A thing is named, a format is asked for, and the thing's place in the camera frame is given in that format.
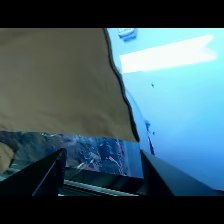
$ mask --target dark fabric edge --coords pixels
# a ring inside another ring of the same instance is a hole
[[[116,75],[116,77],[118,79],[118,82],[120,84],[121,94],[122,94],[122,97],[124,99],[124,102],[128,106],[129,119],[130,119],[130,122],[131,122],[132,133],[133,133],[135,139],[137,140],[137,142],[139,142],[140,138],[139,138],[139,135],[138,135],[138,132],[137,132],[134,116],[133,116],[133,113],[132,113],[132,107],[131,107],[131,105],[130,105],[127,97],[126,97],[126,94],[125,94],[125,86],[124,86],[124,83],[123,83],[123,80],[122,80],[122,76],[121,76],[120,72],[117,70],[117,68],[116,68],[116,66],[114,64],[110,37],[109,37],[108,31],[106,30],[106,28],[103,28],[103,31],[104,31],[106,42],[107,42],[110,66],[111,66],[113,72],[115,73],[115,75]]]

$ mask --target tan cloth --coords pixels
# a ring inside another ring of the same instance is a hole
[[[6,171],[13,158],[13,150],[7,145],[0,143],[0,173]]]
[[[107,41],[95,28],[0,30],[0,131],[138,140]]]

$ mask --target blue surface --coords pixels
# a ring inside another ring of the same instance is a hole
[[[156,155],[224,190],[224,29],[139,28],[136,40],[127,43],[119,39],[115,28],[109,33],[120,71],[122,54],[214,36],[207,47],[216,51],[215,61],[124,74],[123,80],[155,132],[151,140]]]

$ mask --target light blue wall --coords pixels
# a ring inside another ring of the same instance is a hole
[[[224,190],[224,29],[139,28],[124,42],[109,29],[119,55],[212,34],[217,60],[124,74],[126,88],[151,123],[156,155],[215,189]]]

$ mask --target brown object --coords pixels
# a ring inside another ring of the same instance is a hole
[[[0,173],[6,171],[13,158],[13,150],[7,145],[0,143]]]
[[[123,88],[106,30],[0,30],[0,131],[138,141]]]

